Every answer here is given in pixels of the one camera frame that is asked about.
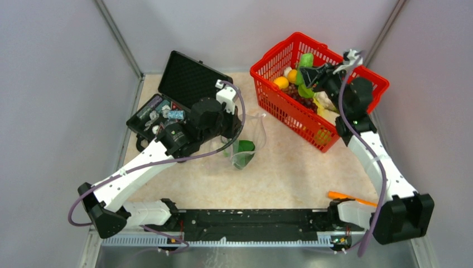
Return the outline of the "clear zip top bag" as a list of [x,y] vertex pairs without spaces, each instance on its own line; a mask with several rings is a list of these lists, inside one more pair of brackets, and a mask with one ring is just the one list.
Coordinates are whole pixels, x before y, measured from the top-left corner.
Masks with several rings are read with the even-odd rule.
[[207,158],[205,167],[210,173],[243,170],[267,142],[264,128],[266,113],[246,115],[245,125],[237,140],[223,151]]

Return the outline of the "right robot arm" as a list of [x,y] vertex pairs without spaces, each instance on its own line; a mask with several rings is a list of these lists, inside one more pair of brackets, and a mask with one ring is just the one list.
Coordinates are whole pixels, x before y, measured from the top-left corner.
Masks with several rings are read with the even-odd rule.
[[354,198],[333,201],[327,215],[328,225],[342,230],[349,223],[354,224],[381,245],[425,236],[434,200],[407,182],[386,152],[368,113],[374,100],[372,82],[360,76],[350,80],[346,70],[331,64],[300,67],[298,72],[308,89],[325,92],[339,110],[337,133],[364,167],[379,198],[375,206]]

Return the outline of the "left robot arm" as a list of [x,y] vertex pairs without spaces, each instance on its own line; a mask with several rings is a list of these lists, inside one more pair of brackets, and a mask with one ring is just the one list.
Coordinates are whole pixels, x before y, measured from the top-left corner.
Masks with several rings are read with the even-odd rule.
[[202,144],[218,136],[235,139],[241,130],[235,98],[204,98],[184,121],[160,130],[148,146],[109,178],[79,186],[81,202],[100,238],[125,228],[161,226],[171,231],[179,216],[169,201],[132,203],[128,198],[165,169],[195,159]]

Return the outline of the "green toy cucumber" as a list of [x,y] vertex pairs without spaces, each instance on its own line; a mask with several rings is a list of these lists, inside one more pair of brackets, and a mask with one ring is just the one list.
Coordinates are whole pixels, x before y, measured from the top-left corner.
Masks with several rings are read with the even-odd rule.
[[313,67],[313,60],[314,54],[313,53],[305,53],[301,55],[299,63],[297,65],[297,74],[296,74],[296,85],[301,85],[304,83],[304,79],[302,77],[300,68],[301,67]]

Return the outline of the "white green toy leek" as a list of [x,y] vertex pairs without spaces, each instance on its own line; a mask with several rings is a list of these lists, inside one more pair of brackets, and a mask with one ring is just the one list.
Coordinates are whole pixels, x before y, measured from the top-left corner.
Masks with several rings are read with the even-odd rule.
[[252,161],[255,151],[256,146],[253,141],[238,140],[225,149],[223,155],[236,169],[243,170]]

